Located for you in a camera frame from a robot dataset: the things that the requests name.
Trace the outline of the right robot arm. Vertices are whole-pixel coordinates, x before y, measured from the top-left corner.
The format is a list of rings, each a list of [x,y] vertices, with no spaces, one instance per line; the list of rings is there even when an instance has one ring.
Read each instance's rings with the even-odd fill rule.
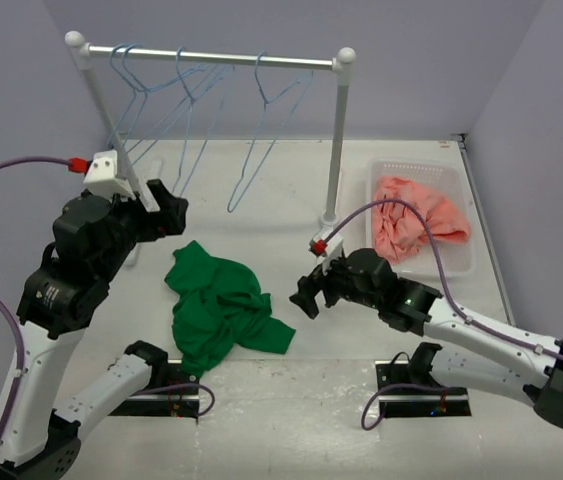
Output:
[[[532,333],[480,315],[449,294],[398,276],[373,250],[325,260],[297,282],[290,297],[309,318],[340,300],[375,310],[390,328],[423,337],[402,388],[444,393],[480,390],[530,406],[563,430],[563,337]]]

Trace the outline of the blue hanger with shirt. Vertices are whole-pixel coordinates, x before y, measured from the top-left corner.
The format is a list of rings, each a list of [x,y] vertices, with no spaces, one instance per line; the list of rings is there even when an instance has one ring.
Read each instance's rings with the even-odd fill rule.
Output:
[[[177,177],[171,189],[171,192],[173,194],[176,193],[177,187],[179,186],[183,177],[183,170],[184,170],[185,160],[187,155],[187,147],[190,139],[190,131],[194,120],[195,106],[199,100],[203,99],[209,92],[211,92],[219,83],[221,83],[224,80],[224,70],[225,70],[224,67],[221,67],[219,70],[217,70],[217,67],[212,67],[210,69],[210,72],[205,77],[203,77],[200,80],[200,82],[197,84],[197,87],[202,87],[202,90],[198,95],[196,95],[194,93],[194,89],[191,89],[188,86],[186,82],[186,77],[180,71],[181,55],[185,51],[185,49],[186,49],[185,46],[180,46],[177,49],[176,60],[175,60],[175,70],[177,73],[179,83],[181,84],[186,99],[188,100],[188,109],[187,109],[186,126],[184,131],[184,138],[183,138],[183,146],[181,149],[178,168],[177,168]]]

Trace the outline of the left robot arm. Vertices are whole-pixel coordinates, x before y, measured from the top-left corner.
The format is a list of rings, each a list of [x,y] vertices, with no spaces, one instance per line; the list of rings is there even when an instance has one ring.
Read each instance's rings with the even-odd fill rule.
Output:
[[[169,379],[166,353],[137,341],[89,387],[56,400],[66,367],[110,284],[139,243],[180,235],[187,200],[147,183],[158,210],[139,199],[84,191],[53,223],[54,240],[24,284],[14,322],[15,354],[0,397],[0,478],[60,479],[92,430],[131,395]]]

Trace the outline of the green t shirt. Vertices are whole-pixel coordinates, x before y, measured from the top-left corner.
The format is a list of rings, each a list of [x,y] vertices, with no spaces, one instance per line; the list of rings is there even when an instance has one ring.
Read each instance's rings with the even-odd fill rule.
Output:
[[[196,241],[173,257],[164,282],[178,295],[171,329],[184,371],[200,378],[234,346],[287,353],[296,330],[273,316],[271,295],[252,270],[210,255]]]

